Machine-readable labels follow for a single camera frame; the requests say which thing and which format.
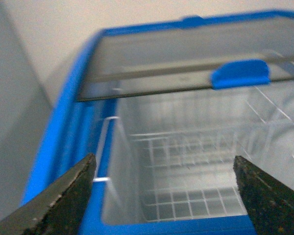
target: blue plastic trim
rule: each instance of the blue plastic trim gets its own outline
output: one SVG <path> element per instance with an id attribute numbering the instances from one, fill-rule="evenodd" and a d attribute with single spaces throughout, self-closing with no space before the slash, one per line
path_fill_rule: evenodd
<path id="1" fill-rule="evenodd" d="M 85 110 L 84 119 L 81 122 L 80 135 L 78 136 L 78 138 L 79 138 L 78 147 L 76 150 L 76 154 L 72 159 L 73 165 L 78 163 L 80 160 L 82 160 L 88 154 L 87 145 L 89 142 L 89 135 L 91 132 L 90 126 L 93 121 L 94 112 L 95 112 L 94 106 L 89 106 Z"/>
<path id="2" fill-rule="evenodd" d="M 126 34 L 155 32 L 170 29 L 187 29 L 210 24 L 225 24 L 234 22 L 243 22 L 251 20 L 270 19 L 275 17 L 287 17 L 294 19 L 294 11 L 271 10 L 241 13 L 235 15 L 224 15 L 210 18 L 189 17 L 181 21 L 171 21 L 163 23 L 139 24 L 125 27 L 109 28 L 105 31 L 105 36 L 119 36 Z"/>
<path id="3" fill-rule="evenodd" d="M 85 105 L 82 103 L 76 103 L 74 104 L 74 107 L 72 109 L 72 118 L 70 120 L 70 123 L 68 125 L 68 128 L 66 128 L 65 133 L 65 143 L 63 144 L 63 147 L 59 151 L 60 154 L 57 157 L 58 164 L 54 164 L 53 171 L 56 173 L 56 175 L 51 176 L 50 181 L 53 181 L 53 179 L 56 179 L 63 175 L 71 166 L 72 166 L 72 158 L 74 157 L 74 151 L 77 146 L 77 137 L 78 133 L 81 128 L 81 119 L 83 118 Z"/>
<path id="4" fill-rule="evenodd" d="M 57 152 L 62 142 L 65 127 L 70 119 L 71 110 L 75 102 L 87 62 L 103 35 L 104 31 L 101 31 L 90 39 L 77 58 L 72 71 L 68 76 L 68 80 L 64 85 L 59 101 L 51 114 L 39 152 L 33 164 L 33 169 L 31 171 L 21 205 L 30 201 L 51 183 L 49 177 L 53 162 L 57 157 Z"/>
<path id="5" fill-rule="evenodd" d="M 226 63 L 212 73 L 211 83 L 214 90 L 269 84 L 269 67 L 258 59 Z"/>

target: chest freezer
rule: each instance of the chest freezer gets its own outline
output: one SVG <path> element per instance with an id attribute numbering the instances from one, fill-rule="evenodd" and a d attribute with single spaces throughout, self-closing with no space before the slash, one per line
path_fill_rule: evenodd
<path id="1" fill-rule="evenodd" d="M 50 117 L 23 204 L 96 154 L 80 234 L 254 235 L 242 155 L 294 190 L 294 12 L 105 29 Z"/>

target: wire rack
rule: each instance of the wire rack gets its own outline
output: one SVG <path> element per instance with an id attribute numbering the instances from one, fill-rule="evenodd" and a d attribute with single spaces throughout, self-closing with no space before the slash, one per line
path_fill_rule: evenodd
<path id="1" fill-rule="evenodd" d="M 232 169 L 235 132 L 140 137 L 153 181 L 141 199 L 146 221 L 246 214 Z"/>

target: blue lid handle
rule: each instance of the blue lid handle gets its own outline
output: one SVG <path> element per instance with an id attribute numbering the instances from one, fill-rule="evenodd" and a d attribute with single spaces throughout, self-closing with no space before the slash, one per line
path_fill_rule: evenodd
<path id="1" fill-rule="evenodd" d="M 180 22 L 179 28 L 195 28 L 205 25 L 205 19 L 200 16 L 188 16 L 184 17 Z"/>
<path id="2" fill-rule="evenodd" d="M 211 74 L 214 90 L 269 84 L 269 67 L 263 60 L 252 59 L 230 62 Z"/>

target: white wall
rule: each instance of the white wall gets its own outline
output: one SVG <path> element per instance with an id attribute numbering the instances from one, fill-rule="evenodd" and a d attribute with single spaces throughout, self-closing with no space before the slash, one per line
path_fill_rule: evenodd
<path id="1" fill-rule="evenodd" d="M 0 220 L 18 208 L 51 106 L 0 5 Z"/>
<path id="2" fill-rule="evenodd" d="M 294 10 L 294 0 L 1 0 L 49 99 L 54 102 L 66 59 L 103 27 L 261 9 Z"/>

